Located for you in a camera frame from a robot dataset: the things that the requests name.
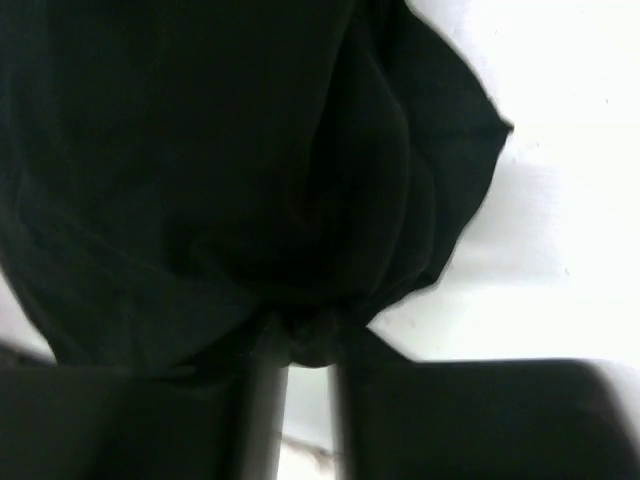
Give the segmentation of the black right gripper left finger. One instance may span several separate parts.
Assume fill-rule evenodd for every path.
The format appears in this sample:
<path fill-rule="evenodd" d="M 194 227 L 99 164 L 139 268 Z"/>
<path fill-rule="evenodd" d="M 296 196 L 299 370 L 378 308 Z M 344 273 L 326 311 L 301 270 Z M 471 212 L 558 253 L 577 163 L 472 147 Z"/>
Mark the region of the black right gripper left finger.
<path fill-rule="evenodd" d="M 267 358 L 143 379 L 1 348 L 5 479 L 272 479 L 288 373 Z"/>

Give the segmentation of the black trousers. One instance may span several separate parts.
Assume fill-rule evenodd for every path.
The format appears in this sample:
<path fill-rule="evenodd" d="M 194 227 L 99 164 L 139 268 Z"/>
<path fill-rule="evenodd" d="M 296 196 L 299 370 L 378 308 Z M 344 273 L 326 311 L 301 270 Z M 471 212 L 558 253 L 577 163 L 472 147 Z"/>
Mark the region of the black trousers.
<path fill-rule="evenodd" d="M 438 280 L 510 130 L 402 1 L 5 1 L 1 263 L 62 363 L 275 321 L 325 366 Z"/>

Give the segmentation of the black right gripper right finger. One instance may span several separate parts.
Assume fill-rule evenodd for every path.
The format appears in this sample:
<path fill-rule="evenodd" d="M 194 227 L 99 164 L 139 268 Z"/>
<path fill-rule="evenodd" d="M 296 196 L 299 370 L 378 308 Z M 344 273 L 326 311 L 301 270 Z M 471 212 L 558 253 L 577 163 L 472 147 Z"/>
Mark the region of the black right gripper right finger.
<path fill-rule="evenodd" d="M 612 385 L 582 360 L 419 362 L 355 329 L 338 337 L 334 385 L 343 479 L 639 475 Z"/>

